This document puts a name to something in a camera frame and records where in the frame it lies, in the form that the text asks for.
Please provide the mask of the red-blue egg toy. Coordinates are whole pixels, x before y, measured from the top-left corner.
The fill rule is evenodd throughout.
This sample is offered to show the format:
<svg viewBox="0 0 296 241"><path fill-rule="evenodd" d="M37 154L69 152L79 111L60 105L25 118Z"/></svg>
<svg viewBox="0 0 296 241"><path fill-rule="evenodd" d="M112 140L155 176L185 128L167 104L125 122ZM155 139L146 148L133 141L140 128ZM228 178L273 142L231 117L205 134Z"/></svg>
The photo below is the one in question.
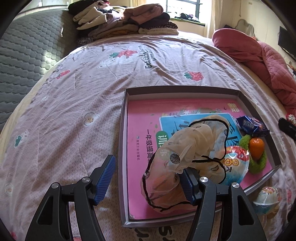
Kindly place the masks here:
<svg viewBox="0 0 296 241"><path fill-rule="evenodd" d="M265 186L253 201L253 207L257 215L266 215L271 213L280 201L281 197L278 189L272 186Z"/></svg>

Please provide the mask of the orange mandarin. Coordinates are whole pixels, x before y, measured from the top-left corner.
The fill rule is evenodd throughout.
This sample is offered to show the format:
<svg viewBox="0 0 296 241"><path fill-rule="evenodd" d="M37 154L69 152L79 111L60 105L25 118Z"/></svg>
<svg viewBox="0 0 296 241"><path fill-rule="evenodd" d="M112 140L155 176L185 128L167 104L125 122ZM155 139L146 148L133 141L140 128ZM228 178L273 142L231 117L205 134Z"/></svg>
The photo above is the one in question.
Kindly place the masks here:
<svg viewBox="0 0 296 241"><path fill-rule="evenodd" d="M154 203L177 203L182 199L180 178L178 174L164 175L156 178L152 184L152 193L149 198Z"/></svg>
<svg viewBox="0 0 296 241"><path fill-rule="evenodd" d="M252 138L249 141L249 152L254 161L258 161L265 149L264 141L261 138Z"/></svg>

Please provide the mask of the blue Oreo cookie packet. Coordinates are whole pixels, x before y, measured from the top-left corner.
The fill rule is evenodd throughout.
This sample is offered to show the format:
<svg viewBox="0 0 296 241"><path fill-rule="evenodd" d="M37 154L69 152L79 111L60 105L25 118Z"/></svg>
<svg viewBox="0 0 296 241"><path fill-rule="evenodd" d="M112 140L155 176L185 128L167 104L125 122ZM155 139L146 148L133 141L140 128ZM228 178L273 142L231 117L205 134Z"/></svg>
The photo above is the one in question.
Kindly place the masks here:
<svg viewBox="0 0 296 241"><path fill-rule="evenodd" d="M241 116L236 119L239 127L252 137L265 137L269 134L266 125L252 116Z"/></svg>

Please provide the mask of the green fuzzy scrunchie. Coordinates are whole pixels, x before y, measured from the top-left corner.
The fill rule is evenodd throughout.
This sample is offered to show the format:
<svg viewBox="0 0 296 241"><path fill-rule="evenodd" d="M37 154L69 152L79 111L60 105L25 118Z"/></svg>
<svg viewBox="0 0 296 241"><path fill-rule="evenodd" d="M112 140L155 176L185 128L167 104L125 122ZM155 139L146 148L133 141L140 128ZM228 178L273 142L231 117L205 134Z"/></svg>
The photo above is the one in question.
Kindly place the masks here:
<svg viewBox="0 0 296 241"><path fill-rule="evenodd" d="M249 154L249 172L252 174L258 174L260 172L262 172L264 170L264 168L266 167L266 162L267 162L267 154L266 151L264 149L264 152L261 156L261 158L258 161L254 161L252 159L252 156L249 152L249 141L252 139L253 137L250 135L245 135L243 136L240 141L239 141L239 146L241 146L243 149L245 149L246 151L248 151Z"/></svg>

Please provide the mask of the blue-white egg toy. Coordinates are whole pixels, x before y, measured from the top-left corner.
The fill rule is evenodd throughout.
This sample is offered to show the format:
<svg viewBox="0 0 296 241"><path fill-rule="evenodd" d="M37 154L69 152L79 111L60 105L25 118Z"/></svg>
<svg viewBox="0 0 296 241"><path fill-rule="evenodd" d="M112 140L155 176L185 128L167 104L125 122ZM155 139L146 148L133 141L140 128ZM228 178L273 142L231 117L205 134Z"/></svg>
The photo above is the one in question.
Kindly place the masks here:
<svg viewBox="0 0 296 241"><path fill-rule="evenodd" d="M230 185L233 182L239 183L248 172L249 152L241 146L229 146L226 148L226 155L222 164L226 171L226 177L222 185Z"/></svg>

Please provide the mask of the small colourful toy figure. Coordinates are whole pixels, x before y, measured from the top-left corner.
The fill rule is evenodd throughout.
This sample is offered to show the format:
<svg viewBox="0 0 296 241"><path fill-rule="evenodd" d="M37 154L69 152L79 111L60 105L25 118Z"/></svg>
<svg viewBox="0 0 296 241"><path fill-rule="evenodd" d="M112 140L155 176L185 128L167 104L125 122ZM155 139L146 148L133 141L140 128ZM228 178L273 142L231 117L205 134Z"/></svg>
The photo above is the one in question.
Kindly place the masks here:
<svg viewBox="0 0 296 241"><path fill-rule="evenodd" d="M287 113L286 114L286 120L291 123L292 125L296 126L296 117L295 115L291 114L291 113Z"/></svg>

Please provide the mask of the grey cardboard tray box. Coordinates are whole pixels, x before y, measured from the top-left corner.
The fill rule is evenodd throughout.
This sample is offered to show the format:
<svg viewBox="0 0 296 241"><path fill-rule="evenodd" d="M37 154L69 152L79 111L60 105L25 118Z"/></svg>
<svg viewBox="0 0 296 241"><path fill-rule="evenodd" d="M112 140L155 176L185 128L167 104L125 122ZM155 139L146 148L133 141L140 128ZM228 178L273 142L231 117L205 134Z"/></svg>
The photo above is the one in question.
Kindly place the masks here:
<svg viewBox="0 0 296 241"><path fill-rule="evenodd" d="M153 210L140 192L140 179L147 168L144 158L145 135L152 135L152 147L160 145L157 135L171 137L164 131L161 111L192 103L195 107L217 107L234 103L241 113L262 120L247 97L239 90L209 86L150 86L125 91L119 131L118 193L124 227L159 227L193 220L195 213L177 210L159 213Z"/></svg>

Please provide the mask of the orange mandarin in tray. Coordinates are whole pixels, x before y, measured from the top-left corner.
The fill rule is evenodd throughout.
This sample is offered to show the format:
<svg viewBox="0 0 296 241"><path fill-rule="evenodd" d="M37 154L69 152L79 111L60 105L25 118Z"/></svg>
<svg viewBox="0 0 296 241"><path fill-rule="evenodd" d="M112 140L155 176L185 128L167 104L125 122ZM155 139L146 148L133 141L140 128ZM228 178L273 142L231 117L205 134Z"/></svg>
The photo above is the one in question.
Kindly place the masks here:
<svg viewBox="0 0 296 241"><path fill-rule="evenodd" d="M152 193L149 198L154 203L177 203L182 199L180 178L178 174L164 175L156 178L152 184Z"/></svg>

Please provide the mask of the pink quilted blanket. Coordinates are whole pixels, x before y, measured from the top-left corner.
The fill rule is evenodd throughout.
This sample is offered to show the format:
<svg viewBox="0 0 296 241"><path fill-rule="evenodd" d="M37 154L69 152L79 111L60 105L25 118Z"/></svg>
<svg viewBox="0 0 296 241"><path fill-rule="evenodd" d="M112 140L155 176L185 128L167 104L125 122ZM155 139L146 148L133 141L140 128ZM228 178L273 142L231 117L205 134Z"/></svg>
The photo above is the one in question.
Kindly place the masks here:
<svg viewBox="0 0 296 241"><path fill-rule="evenodd" d="M279 52L264 42L229 28L214 32L212 41L216 48L254 72L286 111L295 115L295 79Z"/></svg>

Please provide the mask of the pink strawberry bedsheet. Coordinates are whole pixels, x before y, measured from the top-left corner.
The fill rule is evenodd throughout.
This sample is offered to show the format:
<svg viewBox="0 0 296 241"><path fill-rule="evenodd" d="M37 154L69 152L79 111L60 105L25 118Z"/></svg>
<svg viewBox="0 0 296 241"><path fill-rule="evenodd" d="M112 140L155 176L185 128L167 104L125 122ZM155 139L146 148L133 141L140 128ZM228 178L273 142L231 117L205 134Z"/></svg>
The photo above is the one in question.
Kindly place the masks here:
<svg viewBox="0 0 296 241"><path fill-rule="evenodd" d="M50 184L71 184L119 151L128 88L158 86L241 91L270 129L281 167L269 180L277 213L262 219L268 240L288 223L295 200L295 142L278 128L285 109L248 67L199 36L129 35L79 48L54 66L17 106L1 133L1 220L24 240Z"/></svg>

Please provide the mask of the white heart-shaped chair back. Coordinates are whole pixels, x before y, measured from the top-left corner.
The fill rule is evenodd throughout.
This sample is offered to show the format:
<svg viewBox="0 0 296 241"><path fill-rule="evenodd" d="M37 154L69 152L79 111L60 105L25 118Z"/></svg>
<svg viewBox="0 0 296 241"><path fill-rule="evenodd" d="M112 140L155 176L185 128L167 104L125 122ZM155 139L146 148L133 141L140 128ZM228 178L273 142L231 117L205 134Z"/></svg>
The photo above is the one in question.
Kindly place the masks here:
<svg viewBox="0 0 296 241"><path fill-rule="evenodd" d="M245 33L250 37L255 37L254 26L249 24L246 20L240 19L235 27L236 30Z"/></svg>

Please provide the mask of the beige right curtain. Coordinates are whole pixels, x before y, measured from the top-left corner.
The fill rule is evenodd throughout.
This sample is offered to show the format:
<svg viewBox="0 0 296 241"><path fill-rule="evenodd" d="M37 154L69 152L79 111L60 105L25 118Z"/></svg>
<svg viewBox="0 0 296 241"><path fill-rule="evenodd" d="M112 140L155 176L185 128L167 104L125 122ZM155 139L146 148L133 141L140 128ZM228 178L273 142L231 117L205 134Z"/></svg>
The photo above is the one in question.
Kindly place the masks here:
<svg viewBox="0 0 296 241"><path fill-rule="evenodd" d="M222 0L205 1L205 28L204 37L212 38L215 30L219 29L222 17Z"/></svg>

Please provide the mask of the dark clothes on windowsill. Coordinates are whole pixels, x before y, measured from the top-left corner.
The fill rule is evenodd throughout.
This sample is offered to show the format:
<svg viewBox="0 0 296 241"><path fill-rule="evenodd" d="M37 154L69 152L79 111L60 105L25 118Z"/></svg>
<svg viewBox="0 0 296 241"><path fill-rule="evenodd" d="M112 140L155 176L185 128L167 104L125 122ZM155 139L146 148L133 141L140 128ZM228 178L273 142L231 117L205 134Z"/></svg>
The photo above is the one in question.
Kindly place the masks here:
<svg viewBox="0 0 296 241"><path fill-rule="evenodd" d="M199 19L194 16L194 15L188 15L185 13L180 13L178 15L175 16L176 19L181 19L181 20L188 20L188 21L192 21L192 22L196 22L199 23Z"/></svg>

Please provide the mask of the pile of folded clothes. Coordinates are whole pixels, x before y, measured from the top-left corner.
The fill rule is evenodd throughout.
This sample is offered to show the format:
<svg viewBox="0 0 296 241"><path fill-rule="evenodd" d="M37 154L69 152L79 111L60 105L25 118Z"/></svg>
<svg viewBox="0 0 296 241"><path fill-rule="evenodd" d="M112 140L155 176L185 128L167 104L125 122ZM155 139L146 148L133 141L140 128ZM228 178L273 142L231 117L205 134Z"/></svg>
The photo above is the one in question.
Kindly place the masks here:
<svg viewBox="0 0 296 241"><path fill-rule="evenodd" d="M110 6L109 1L77 1L68 7L81 41L142 34L178 35L178 26L170 21L160 4L142 4L126 8Z"/></svg>

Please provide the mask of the black wall television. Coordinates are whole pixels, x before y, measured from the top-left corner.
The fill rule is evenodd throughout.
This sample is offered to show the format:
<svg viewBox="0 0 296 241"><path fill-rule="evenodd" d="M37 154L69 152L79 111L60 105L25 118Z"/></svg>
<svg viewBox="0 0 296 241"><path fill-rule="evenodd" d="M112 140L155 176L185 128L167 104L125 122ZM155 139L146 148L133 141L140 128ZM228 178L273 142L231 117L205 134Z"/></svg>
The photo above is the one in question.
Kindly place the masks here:
<svg viewBox="0 0 296 241"><path fill-rule="evenodd" d="M282 26L280 26L278 45L295 60L295 41L290 36L288 31Z"/></svg>

